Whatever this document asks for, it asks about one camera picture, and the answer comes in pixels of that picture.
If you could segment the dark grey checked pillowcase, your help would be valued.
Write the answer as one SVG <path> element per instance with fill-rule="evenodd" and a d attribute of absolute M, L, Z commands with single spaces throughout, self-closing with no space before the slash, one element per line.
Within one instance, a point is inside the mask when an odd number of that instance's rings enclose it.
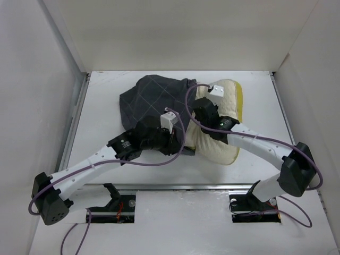
<path fill-rule="evenodd" d="M 143 150 L 132 144 L 132 130 L 146 116 L 159 117 L 167 112 L 176 114 L 178 121 L 173 128 L 181 144 L 180 152 L 194 156 L 195 150 L 185 145 L 185 133 L 193 112 L 191 104 L 196 99 L 196 80 L 177 80 L 159 75 L 146 75 L 130 90 L 120 94 L 121 122 L 125 132 L 108 143 L 117 151 L 116 158 L 133 160 Z"/>

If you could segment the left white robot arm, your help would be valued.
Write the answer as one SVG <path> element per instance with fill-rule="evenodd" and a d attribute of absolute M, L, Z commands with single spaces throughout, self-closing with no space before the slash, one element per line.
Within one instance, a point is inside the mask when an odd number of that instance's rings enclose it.
<path fill-rule="evenodd" d="M 60 222 L 72 211 L 94 207 L 94 203 L 76 198 L 77 190 L 99 175 L 125 164 L 142 166 L 136 159 L 145 150 L 159 151 L 174 161 L 184 148 L 184 142 L 176 138 L 175 123 L 183 125 L 174 111 L 159 117 L 146 116 L 134 128 L 111 139 L 84 161 L 51 175 L 38 174 L 33 181 L 29 213 L 39 215 L 49 226 Z"/>

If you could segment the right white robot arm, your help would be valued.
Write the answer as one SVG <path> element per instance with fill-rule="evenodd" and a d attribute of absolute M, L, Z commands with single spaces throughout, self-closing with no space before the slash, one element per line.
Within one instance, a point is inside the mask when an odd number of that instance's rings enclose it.
<path fill-rule="evenodd" d="M 299 142 L 293 146 L 279 140 L 260 137 L 237 119 L 221 116 L 217 106 L 203 97 L 192 105 L 195 119 L 203 133 L 212 139 L 244 149 L 272 164 L 279 174 L 255 182 L 235 204 L 248 210 L 261 210 L 271 198 L 289 194 L 301 197 L 317 174 L 309 147 Z"/>

